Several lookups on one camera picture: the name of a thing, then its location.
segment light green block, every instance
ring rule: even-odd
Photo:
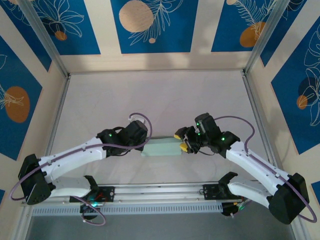
[[[181,140],[174,137],[150,139],[146,145],[144,145],[141,156],[178,156],[182,154],[180,148]]]

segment robotic arm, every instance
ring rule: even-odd
[[[136,148],[142,151],[148,129],[144,125],[144,120],[137,119],[125,128],[105,129],[96,137],[67,151],[41,158],[37,158],[35,154],[27,156],[18,174],[19,180],[39,166],[45,166],[21,183],[26,203],[34,205],[47,198],[70,195],[86,199],[95,198],[99,187],[92,176],[72,178],[63,177],[63,175],[93,161],[124,155],[133,149],[133,146],[142,145]]]
[[[306,181],[300,174],[289,175],[247,149],[232,132],[221,132],[208,113],[196,117],[195,123],[196,128],[183,127],[174,135],[183,140],[180,147],[184,152],[197,154],[200,148],[209,147],[212,152],[241,166],[258,180],[250,181],[229,172],[219,181],[221,192],[243,196],[265,206],[284,224],[290,224],[306,205],[282,179],[289,182],[309,203]]]

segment purple cable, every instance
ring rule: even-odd
[[[144,145],[147,144],[147,142],[149,142],[149,140],[151,139],[152,137],[152,132],[153,132],[153,128],[152,128],[152,124],[151,124],[151,121],[149,120],[149,118],[147,118],[147,116],[143,115],[142,113],[139,113],[139,112],[134,112],[134,113],[131,113],[129,115],[129,118],[131,118],[133,115],[139,115],[141,117],[143,117],[144,119],[147,120],[147,122],[149,123],[149,127],[150,127],[150,135],[148,136],[148,138],[145,140],[144,143],[142,144],[139,144],[137,146],[122,146],[122,145],[116,145],[116,144],[108,144],[108,143],[100,143],[100,144],[93,144],[93,145],[89,145],[89,146],[86,146],[85,147],[85,150],[87,149],[92,149],[92,148],[98,148],[98,147],[114,147],[114,148],[118,148],[118,149],[127,149],[127,150],[132,150],[132,149],[138,149],[138,148],[141,148],[143,147]],[[60,159],[63,159],[65,157],[68,157],[72,154],[75,154],[77,152],[80,152],[80,151],[83,151],[84,149],[83,148],[78,148],[78,149],[75,149],[73,151],[70,151],[70,152],[67,152],[61,156],[58,156],[54,159],[51,160],[51,163],[54,163]],[[20,198],[14,198],[13,195],[14,195],[14,192],[17,190],[17,188],[19,187],[19,185],[21,185],[21,183],[23,183],[27,178],[29,178],[32,174],[34,174],[35,172],[41,170],[42,168],[44,168],[45,166],[48,166],[50,163],[49,162],[46,162],[38,167],[36,167],[35,169],[33,169],[32,171],[30,171],[28,174],[26,174],[24,177],[22,177],[15,185],[14,187],[11,189],[10,193],[9,193],[9,198],[13,201],[20,201],[20,200],[23,200],[25,199],[25,197],[20,197]],[[78,199],[79,201],[87,204],[90,208],[92,208],[93,210],[95,210],[98,214],[100,214],[102,217],[103,217],[103,223],[92,223],[92,222],[88,222],[88,221],[85,221],[86,223],[88,224],[91,224],[91,225],[96,225],[96,226],[102,226],[106,223],[106,218],[103,216],[103,214],[98,210],[96,209],[95,207],[91,206],[91,204],[85,200],[83,200],[82,198],[80,197],[77,197],[77,196],[72,196],[76,199]]]
[[[265,167],[267,170],[269,170],[272,174],[276,175],[277,172],[275,170],[273,170],[271,167],[269,167],[267,164],[265,164],[264,162],[260,161],[258,158],[256,158],[255,156],[249,154],[249,151],[248,151],[248,142],[249,140],[255,135],[256,133],[256,130],[255,130],[255,127],[247,120],[245,120],[244,118],[242,117],[238,117],[238,116],[221,116],[221,117],[218,117],[214,120],[219,120],[219,119],[225,119],[225,118],[232,118],[232,119],[239,119],[239,120],[242,120],[244,122],[246,122],[252,129],[252,134],[247,138],[247,140],[244,142],[244,149],[246,151],[246,153],[253,159],[255,160],[258,164],[262,165],[263,167]],[[281,175],[279,176],[279,179],[281,179],[285,184],[287,184],[292,190],[293,192],[301,199],[301,201],[304,203],[304,205],[309,209],[313,219],[310,219],[310,218],[307,218],[305,216],[302,216],[301,214],[299,214],[299,217],[310,222],[310,223],[316,223],[317,222],[317,216],[314,212],[314,210],[311,208],[311,206],[309,205],[309,203],[305,200],[305,198],[300,194],[300,192],[298,192],[298,190],[291,185],[290,182],[288,182],[286,179],[284,179]]]

